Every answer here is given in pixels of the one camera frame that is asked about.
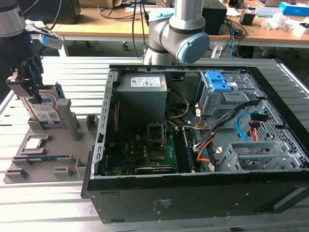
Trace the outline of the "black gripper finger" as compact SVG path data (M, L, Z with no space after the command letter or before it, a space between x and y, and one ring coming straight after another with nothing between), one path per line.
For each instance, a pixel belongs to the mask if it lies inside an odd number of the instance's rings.
M42 98L39 95L38 85L32 79L26 78L20 74L17 69L6 80L7 86L19 97L31 97L31 103L41 103Z

